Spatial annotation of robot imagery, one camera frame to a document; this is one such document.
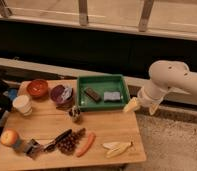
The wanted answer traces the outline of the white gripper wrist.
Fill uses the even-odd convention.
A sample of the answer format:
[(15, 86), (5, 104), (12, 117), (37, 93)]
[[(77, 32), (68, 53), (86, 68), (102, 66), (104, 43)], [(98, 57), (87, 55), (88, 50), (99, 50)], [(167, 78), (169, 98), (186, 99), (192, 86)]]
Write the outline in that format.
[(137, 93), (137, 98), (133, 97), (123, 108), (125, 113), (136, 111), (140, 108), (139, 102), (143, 107), (149, 107), (149, 114), (154, 115), (163, 101), (166, 91), (159, 87), (143, 86)]

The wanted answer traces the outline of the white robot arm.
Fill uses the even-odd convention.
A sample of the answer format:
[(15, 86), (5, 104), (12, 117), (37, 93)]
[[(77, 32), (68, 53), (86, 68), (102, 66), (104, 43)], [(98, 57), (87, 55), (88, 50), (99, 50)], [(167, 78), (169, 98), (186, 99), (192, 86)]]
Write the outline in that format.
[(147, 107), (154, 115), (164, 97), (173, 88), (181, 89), (197, 98), (197, 72), (191, 72), (181, 61), (158, 60), (149, 67), (150, 80), (141, 87), (137, 96), (129, 100), (124, 113)]

